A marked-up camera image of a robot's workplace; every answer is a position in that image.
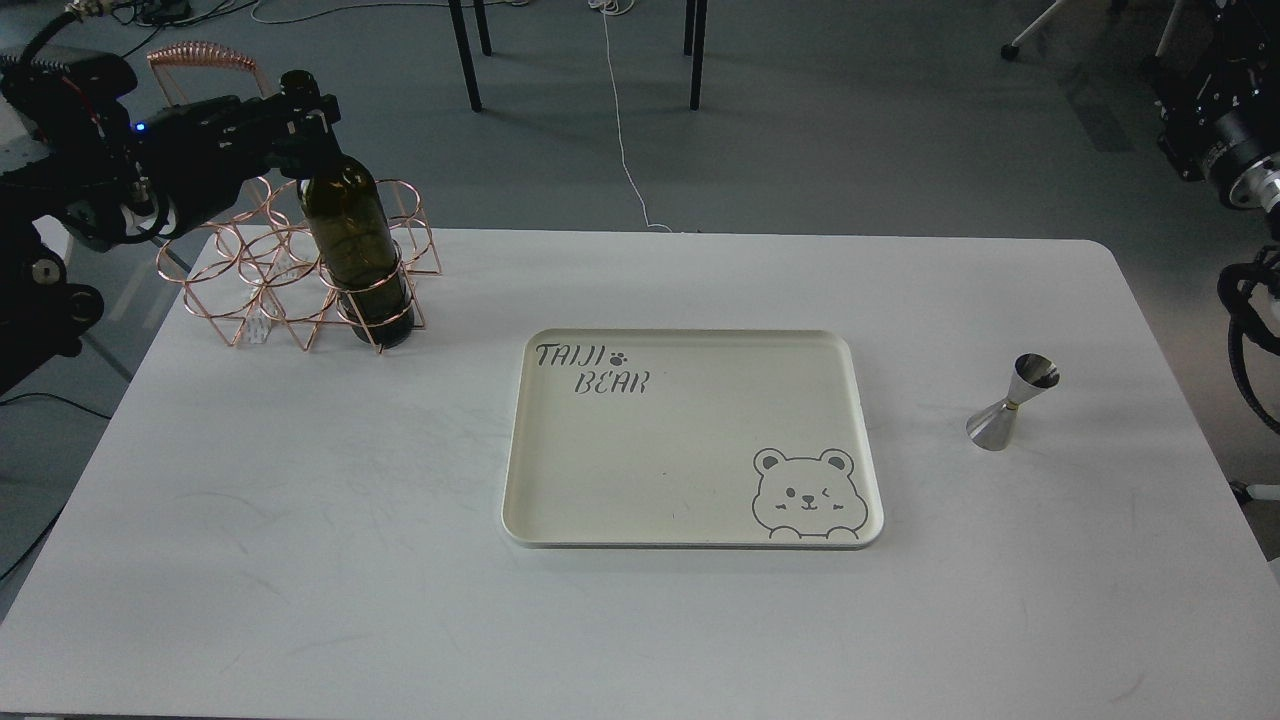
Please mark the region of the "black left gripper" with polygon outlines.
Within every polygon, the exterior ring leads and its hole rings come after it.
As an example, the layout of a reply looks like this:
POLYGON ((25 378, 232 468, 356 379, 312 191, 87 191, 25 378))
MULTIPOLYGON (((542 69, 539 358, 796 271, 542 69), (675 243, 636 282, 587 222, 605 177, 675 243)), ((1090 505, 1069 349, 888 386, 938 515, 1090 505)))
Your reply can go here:
POLYGON ((342 119, 337 97, 236 96, 175 105, 137 120, 131 151, 148 179, 156 204, 166 202, 159 234, 174 240, 229 209, 243 183, 278 170, 306 181, 340 158, 334 138, 275 138, 260 159, 241 136, 287 136, 308 117, 323 119, 324 132, 342 119))

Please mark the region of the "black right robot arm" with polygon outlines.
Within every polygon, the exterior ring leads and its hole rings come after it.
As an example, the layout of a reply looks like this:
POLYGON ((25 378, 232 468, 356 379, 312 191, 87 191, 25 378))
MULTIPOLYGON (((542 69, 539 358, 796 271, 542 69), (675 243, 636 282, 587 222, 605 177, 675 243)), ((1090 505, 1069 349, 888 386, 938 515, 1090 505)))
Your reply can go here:
POLYGON ((1185 6, 1178 1, 1143 72, 1164 123, 1157 145, 1175 173, 1187 182, 1212 184, 1225 208, 1263 213, 1272 243, 1248 263, 1225 266, 1216 292, 1229 315, 1228 361, 1236 388, 1251 411, 1277 430, 1277 419, 1254 393, 1244 359, 1247 341, 1267 354, 1279 352, 1277 333, 1252 302, 1254 290, 1263 287, 1277 310, 1277 3, 1198 5, 1212 38, 1194 67, 1180 76, 1161 61, 1185 6))

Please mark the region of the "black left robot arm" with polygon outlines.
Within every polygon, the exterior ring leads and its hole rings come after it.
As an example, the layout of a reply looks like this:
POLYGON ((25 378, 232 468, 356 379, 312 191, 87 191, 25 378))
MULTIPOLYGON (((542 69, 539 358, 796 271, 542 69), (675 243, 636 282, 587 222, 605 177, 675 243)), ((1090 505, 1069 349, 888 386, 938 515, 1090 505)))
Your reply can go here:
POLYGON ((305 70, 285 73, 269 97, 215 97, 134 123, 120 100, 137 78, 122 56, 38 61, 63 28, 114 8, 72 1, 18 55, 4 58, 3 96, 47 151, 3 174, 4 389, 51 357, 78 355, 105 309, 96 288, 68 281, 37 219, 58 219, 97 251, 172 240, 233 206, 246 181, 273 168, 308 178, 338 150, 338 102, 305 70))

